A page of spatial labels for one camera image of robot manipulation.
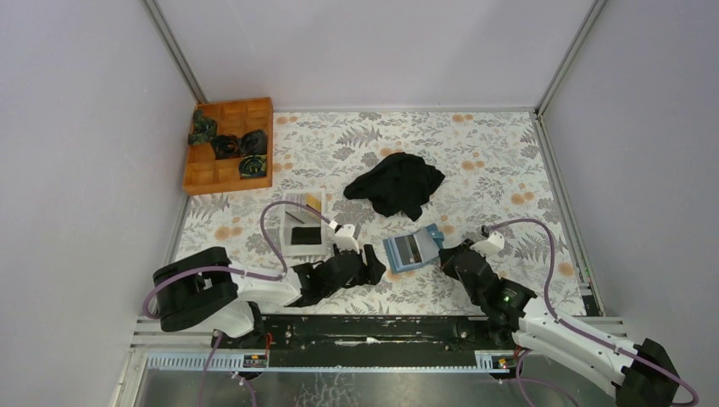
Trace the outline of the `blue leather card holder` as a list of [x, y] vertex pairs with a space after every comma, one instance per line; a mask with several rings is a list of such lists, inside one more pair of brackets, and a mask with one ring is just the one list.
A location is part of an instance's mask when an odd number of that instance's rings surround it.
[[436, 224], [422, 227], [410, 234], [383, 240], [387, 259], [393, 274], [420, 269], [439, 257], [444, 234]]

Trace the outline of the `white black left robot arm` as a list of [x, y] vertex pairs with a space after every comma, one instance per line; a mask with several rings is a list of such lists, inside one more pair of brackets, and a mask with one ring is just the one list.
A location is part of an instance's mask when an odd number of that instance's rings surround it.
[[263, 337], [261, 304], [314, 306], [342, 289], [376, 285], [386, 270], [371, 245], [358, 252], [337, 250], [327, 260], [284, 273], [233, 268], [226, 250], [212, 247], [156, 270], [142, 311], [159, 321], [163, 332], [206, 326], [253, 348]]

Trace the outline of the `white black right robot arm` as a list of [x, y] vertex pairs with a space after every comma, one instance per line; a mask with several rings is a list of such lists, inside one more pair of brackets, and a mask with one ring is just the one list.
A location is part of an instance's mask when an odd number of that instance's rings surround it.
[[440, 268], [488, 318], [491, 345], [538, 351], [591, 381], [618, 406], [673, 404], [678, 373], [661, 344], [649, 338], [635, 343], [550, 311], [532, 289], [494, 273], [472, 244], [467, 240], [440, 250]]

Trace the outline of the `white plastic card box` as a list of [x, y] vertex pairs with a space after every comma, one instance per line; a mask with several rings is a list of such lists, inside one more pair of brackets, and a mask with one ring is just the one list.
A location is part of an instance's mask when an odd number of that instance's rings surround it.
[[[281, 199], [287, 201], [284, 196], [287, 193], [299, 193], [299, 192], [313, 192], [321, 200], [321, 213], [324, 214], [325, 198], [324, 193], [320, 189], [309, 189], [309, 190], [296, 190], [289, 191], [283, 194]], [[281, 253], [286, 257], [302, 257], [302, 256], [321, 256], [326, 253], [326, 233], [325, 233], [325, 222], [321, 220], [319, 224], [311, 225], [300, 225], [299, 223], [290, 219], [285, 213], [285, 204], [281, 205], [280, 208], [280, 221], [281, 221], [281, 233], [280, 233], [280, 248]], [[315, 246], [293, 246], [290, 244], [290, 233], [294, 227], [320, 227], [322, 230], [322, 244]]]

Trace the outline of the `stack of credit cards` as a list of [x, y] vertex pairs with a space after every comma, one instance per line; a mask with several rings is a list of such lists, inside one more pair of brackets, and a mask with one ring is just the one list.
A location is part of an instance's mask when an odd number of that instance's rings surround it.
[[286, 204], [285, 213], [300, 225], [321, 223], [318, 215], [322, 211], [321, 200], [313, 192], [287, 193], [284, 198], [294, 205]]

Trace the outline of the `black crumpled cloth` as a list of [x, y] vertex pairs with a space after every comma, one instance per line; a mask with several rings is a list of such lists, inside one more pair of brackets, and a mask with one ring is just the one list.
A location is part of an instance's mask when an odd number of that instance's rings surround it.
[[343, 190], [349, 200], [367, 200], [385, 217], [403, 213], [412, 221], [438, 190], [445, 174], [422, 157], [409, 153], [388, 155], [372, 170], [358, 176]]

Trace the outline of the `floral patterned table mat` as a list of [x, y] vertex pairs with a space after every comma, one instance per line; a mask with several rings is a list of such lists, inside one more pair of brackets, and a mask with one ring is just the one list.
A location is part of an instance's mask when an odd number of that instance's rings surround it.
[[[509, 113], [277, 113], [273, 185], [248, 192], [190, 199], [176, 257], [206, 248], [226, 249], [235, 266], [275, 269], [279, 241], [277, 201], [289, 190], [320, 189], [326, 214], [355, 224], [359, 241], [383, 240], [436, 224], [452, 247], [477, 240], [482, 226], [503, 221], [504, 249], [490, 259], [499, 276], [548, 292], [552, 305], [585, 312], [575, 261], [566, 245], [558, 205], [527, 112]], [[422, 157], [445, 174], [418, 221], [379, 215], [344, 188], [393, 153]]]

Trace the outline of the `dark rolled sock bottom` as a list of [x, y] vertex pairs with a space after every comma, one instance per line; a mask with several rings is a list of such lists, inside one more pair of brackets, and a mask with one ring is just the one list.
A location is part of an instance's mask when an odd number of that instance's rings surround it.
[[243, 180], [266, 177], [267, 155], [255, 154], [242, 157], [238, 165], [238, 172]]

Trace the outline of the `dark rolled sock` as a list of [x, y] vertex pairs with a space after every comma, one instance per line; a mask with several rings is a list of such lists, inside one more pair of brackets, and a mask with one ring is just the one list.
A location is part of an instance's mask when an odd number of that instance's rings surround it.
[[211, 142], [217, 135], [216, 120], [206, 116], [201, 109], [192, 115], [192, 131], [187, 136], [189, 146], [198, 146]]
[[241, 156], [240, 141], [235, 135], [217, 135], [209, 143], [216, 160], [234, 159]]
[[242, 157], [238, 165], [238, 172], [243, 180], [266, 177], [267, 155], [255, 154]]
[[250, 131], [239, 139], [239, 153], [242, 157], [266, 155], [268, 136], [262, 129]]

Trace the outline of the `dark rolled sock right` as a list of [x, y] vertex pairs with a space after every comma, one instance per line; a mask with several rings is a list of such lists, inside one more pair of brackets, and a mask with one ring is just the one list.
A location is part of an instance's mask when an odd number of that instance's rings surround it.
[[266, 155], [268, 136], [262, 129], [250, 131], [239, 139], [239, 153], [242, 157]]

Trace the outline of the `wooden compartment tray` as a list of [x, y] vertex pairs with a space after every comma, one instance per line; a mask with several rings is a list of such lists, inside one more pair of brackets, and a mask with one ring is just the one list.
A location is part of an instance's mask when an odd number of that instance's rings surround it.
[[271, 187], [273, 117], [269, 97], [198, 104], [187, 137], [187, 195]]

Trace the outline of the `dark rolled sock middle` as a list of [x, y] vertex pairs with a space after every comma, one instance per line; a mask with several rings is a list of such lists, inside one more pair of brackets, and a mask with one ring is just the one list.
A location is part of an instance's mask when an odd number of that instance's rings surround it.
[[209, 143], [216, 160], [234, 159], [241, 156], [240, 141], [235, 135], [217, 135]]

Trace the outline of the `dark rolled sock top left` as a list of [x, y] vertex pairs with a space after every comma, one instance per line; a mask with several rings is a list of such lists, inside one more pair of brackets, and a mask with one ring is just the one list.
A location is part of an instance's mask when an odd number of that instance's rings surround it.
[[217, 135], [216, 120], [206, 116], [201, 109], [192, 115], [192, 131], [187, 136], [189, 146], [198, 146], [211, 142]]

